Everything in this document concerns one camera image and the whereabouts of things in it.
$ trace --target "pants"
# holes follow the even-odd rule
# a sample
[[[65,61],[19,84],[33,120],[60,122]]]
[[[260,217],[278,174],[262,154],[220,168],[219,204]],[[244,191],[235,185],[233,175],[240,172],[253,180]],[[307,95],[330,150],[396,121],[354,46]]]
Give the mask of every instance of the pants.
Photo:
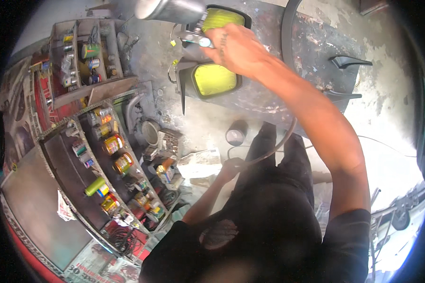
[[[266,154],[275,147],[277,132],[275,125],[264,122],[260,132],[253,139],[247,153],[246,161],[252,161]],[[282,162],[275,165],[275,154],[249,166],[240,173],[230,200],[258,189],[261,184],[282,183],[287,189],[299,187],[307,195],[312,208],[314,206],[313,178],[310,161],[305,151],[302,137],[293,133],[283,146]]]

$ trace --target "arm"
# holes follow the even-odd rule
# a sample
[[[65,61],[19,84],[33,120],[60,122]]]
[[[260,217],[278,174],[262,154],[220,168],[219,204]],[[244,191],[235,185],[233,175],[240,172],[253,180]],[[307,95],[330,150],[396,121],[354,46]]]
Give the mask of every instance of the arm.
[[[370,211],[367,170],[360,141],[335,105],[309,82],[271,55],[243,26],[228,24],[206,35],[217,47],[202,48],[216,63],[260,82],[277,94],[298,118],[333,180],[329,213]]]
[[[232,158],[225,161],[217,178],[200,199],[186,212],[182,221],[193,225],[206,219],[213,210],[221,189],[238,174],[240,169],[242,169],[240,165],[243,162],[240,158]]]

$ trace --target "tire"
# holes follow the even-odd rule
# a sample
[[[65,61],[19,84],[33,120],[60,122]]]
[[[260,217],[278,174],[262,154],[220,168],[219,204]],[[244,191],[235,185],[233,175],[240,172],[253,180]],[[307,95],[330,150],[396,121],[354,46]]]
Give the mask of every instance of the tire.
[[[395,216],[393,217],[393,221],[392,221],[393,228],[395,228],[398,231],[406,229],[410,223],[409,212],[405,208],[403,208],[402,210],[399,210],[399,209],[395,210],[394,213],[395,213]]]

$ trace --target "person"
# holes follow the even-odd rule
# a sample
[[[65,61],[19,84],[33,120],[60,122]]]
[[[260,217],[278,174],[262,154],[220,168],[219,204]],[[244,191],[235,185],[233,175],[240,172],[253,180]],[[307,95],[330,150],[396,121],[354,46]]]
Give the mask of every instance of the person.
[[[225,161],[210,188],[142,264],[139,282],[364,282],[368,275],[370,192],[363,151],[334,104],[269,54],[255,34],[228,24],[202,48],[215,63],[260,82],[297,117],[330,170],[333,196],[322,239],[313,210],[311,166],[293,134],[283,161],[275,155],[245,166]],[[275,146],[275,126],[264,123],[247,161]],[[209,215],[221,188],[240,175],[225,206]]]

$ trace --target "hand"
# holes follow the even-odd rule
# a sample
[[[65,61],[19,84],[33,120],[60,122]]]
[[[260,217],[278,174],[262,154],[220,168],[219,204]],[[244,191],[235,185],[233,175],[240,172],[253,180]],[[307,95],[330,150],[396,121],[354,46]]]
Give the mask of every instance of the hand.
[[[225,185],[245,168],[245,163],[245,161],[238,157],[226,160],[222,165],[222,169],[220,170],[216,181]]]
[[[256,80],[255,73],[272,55],[256,39],[255,34],[242,25],[227,24],[209,29],[205,35],[216,48],[200,47],[206,56],[228,70]]]

